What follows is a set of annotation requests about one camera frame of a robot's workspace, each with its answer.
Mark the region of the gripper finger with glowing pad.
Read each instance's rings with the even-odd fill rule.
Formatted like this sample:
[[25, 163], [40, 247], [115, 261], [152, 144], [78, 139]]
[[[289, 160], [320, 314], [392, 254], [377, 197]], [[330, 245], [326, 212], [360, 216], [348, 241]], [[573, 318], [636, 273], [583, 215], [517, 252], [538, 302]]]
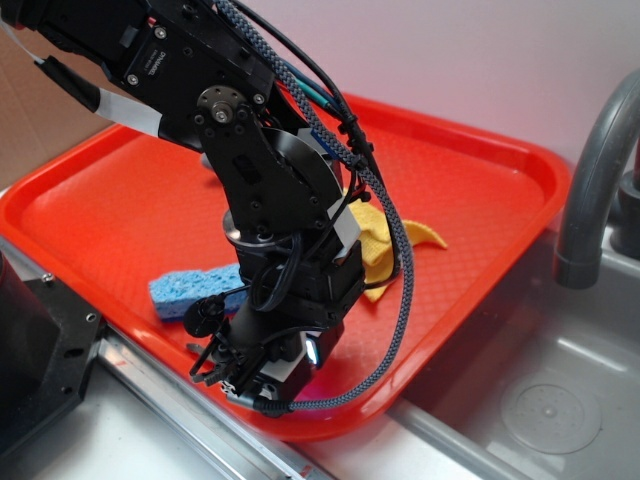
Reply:
[[344, 327], [335, 327], [325, 332], [304, 333], [298, 358], [285, 363], [286, 376], [280, 381], [279, 386], [280, 400], [294, 400], [301, 393], [312, 380], [314, 373], [328, 361], [344, 331]]

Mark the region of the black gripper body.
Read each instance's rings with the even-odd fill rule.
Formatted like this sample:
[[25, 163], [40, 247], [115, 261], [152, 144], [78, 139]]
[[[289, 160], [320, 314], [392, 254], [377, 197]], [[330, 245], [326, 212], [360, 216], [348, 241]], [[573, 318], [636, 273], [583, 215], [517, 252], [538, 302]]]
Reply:
[[298, 358], [307, 331], [344, 327], [364, 290], [362, 247], [336, 239], [315, 250], [300, 239], [235, 243], [246, 299], [226, 314], [225, 296], [193, 303], [184, 327], [208, 343], [189, 371], [191, 380], [219, 385], [241, 405], [286, 404], [279, 399], [288, 361]]

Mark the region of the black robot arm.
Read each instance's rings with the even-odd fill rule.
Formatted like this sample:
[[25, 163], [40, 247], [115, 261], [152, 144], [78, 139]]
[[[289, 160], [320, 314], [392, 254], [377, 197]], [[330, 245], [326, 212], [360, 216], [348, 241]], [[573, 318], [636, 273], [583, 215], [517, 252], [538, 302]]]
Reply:
[[296, 80], [210, 1], [5, 1], [1, 20], [103, 70], [111, 90], [54, 57], [38, 61], [85, 108], [206, 157], [247, 299], [232, 319], [222, 294], [188, 309], [185, 329], [208, 339], [201, 360], [213, 364], [190, 375], [248, 408], [289, 412], [311, 377], [308, 348], [330, 355], [364, 288], [352, 188], [335, 148], [288, 104]]

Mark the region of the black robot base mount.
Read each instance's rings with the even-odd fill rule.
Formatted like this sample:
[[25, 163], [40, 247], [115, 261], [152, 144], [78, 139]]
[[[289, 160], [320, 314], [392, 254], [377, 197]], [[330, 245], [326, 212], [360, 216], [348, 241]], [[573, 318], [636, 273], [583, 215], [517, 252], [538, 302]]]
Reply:
[[60, 280], [23, 280], [1, 258], [1, 457], [85, 397], [101, 313]]

